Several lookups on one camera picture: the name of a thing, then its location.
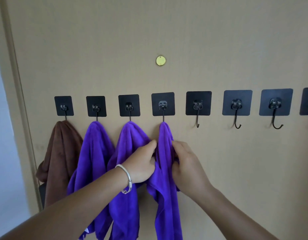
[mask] forearm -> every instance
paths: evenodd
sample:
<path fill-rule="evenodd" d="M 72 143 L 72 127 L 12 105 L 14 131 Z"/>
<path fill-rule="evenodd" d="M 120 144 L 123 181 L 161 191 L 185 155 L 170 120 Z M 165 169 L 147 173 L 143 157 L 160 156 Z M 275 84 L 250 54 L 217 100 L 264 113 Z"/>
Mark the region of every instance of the forearm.
<path fill-rule="evenodd" d="M 196 200 L 227 240 L 278 240 L 211 187 Z"/>
<path fill-rule="evenodd" d="M 0 240 L 76 240 L 127 184 L 126 173 L 120 168 L 112 169 L 81 190 L 36 214 Z"/>

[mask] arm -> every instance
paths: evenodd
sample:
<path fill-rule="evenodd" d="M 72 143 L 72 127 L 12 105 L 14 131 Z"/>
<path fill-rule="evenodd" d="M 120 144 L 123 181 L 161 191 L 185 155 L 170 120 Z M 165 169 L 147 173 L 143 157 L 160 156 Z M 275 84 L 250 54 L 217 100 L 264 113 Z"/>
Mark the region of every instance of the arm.
<path fill-rule="evenodd" d="M 177 187 L 208 214 L 227 240 L 278 240 L 211 185 L 187 143 L 172 143 L 180 160 L 172 168 Z"/>
<path fill-rule="evenodd" d="M 138 148 L 123 166 L 133 183 L 147 180 L 155 170 L 152 158 L 156 141 Z M 121 168 L 115 168 L 94 182 L 47 207 L 0 240 L 64 239 L 76 240 L 103 208 L 128 185 L 128 177 Z"/>

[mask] hand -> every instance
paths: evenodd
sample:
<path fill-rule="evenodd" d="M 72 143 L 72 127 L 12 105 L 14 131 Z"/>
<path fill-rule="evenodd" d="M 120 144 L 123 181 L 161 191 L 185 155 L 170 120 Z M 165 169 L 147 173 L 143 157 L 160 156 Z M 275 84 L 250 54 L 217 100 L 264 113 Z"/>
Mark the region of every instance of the hand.
<path fill-rule="evenodd" d="M 186 142 L 172 141 L 179 157 L 172 166 L 172 175 L 176 186 L 192 200 L 199 200 L 202 193 L 212 188 L 206 173 Z"/>
<path fill-rule="evenodd" d="M 152 140 L 145 146 L 139 147 L 122 165 L 130 174 L 132 183 L 147 180 L 155 170 L 155 158 L 152 157 L 157 142 Z"/>

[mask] wall hook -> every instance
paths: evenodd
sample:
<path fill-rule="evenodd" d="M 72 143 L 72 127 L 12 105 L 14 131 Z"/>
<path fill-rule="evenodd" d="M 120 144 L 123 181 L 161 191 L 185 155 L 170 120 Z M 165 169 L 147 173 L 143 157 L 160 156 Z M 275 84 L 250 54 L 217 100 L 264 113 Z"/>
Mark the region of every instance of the wall hook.
<path fill-rule="evenodd" d="M 163 122 L 164 122 L 164 120 L 165 120 L 164 119 L 164 110 L 167 109 L 167 102 L 166 101 L 160 101 L 158 103 L 158 107 L 159 107 L 160 110 L 163 111 Z"/>
<path fill-rule="evenodd" d="M 92 105 L 92 110 L 96 113 L 96 121 L 98 121 L 98 112 L 100 112 L 100 108 L 97 105 Z"/>
<path fill-rule="evenodd" d="M 65 120 L 67 120 L 67 114 L 66 111 L 68 111 L 68 107 L 64 104 L 61 104 L 60 109 L 63 110 L 65 112 Z"/>
<path fill-rule="evenodd" d="M 196 127 L 198 128 L 199 127 L 199 124 L 198 124 L 198 113 L 200 111 L 200 109 L 203 108 L 203 100 L 195 100 L 193 102 L 193 109 L 197 110 L 197 115 L 196 115 Z"/>
<path fill-rule="evenodd" d="M 272 116 L 272 125 L 275 129 L 279 130 L 280 128 L 282 128 L 284 125 L 281 125 L 280 127 L 276 127 L 274 125 L 274 121 L 275 121 L 275 114 L 276 114 L 276 109 L 279 109 L 282 106 L 282 100 L 279 97 L 276 98 L 272 98 L 269 101 L 269 108 L 273 109 L 273 116 Z"/>
<path fill-rule="evenodd" d="M 237 120 L 237 111 L 242 108 L 242 101 L 240 99 L 234 99 L 232 100 L 231 109 L 235 110 L 235 118 L 234 118 L 234 125 L 236 129 L 239 129 L 242 125 L 240 124 L 239 127 L 236 125 Z"/>
<path fill-rule="evenodd" d="M 133 104 L 131 102 L 127 102 L 125 104 L 125 109 L 130 112 L 130 121 L 131 121 L 132 111 L 134 110 Z"/>

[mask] blue-white wall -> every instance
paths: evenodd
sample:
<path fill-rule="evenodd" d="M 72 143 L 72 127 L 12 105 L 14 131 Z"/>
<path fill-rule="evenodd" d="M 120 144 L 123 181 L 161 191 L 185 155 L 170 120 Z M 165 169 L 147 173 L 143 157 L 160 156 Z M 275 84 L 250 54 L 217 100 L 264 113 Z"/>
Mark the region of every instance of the blue-white wall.
<path fill-rule="evenodd" d="M 0 73 L 0 236 L 30 217 Z"/>

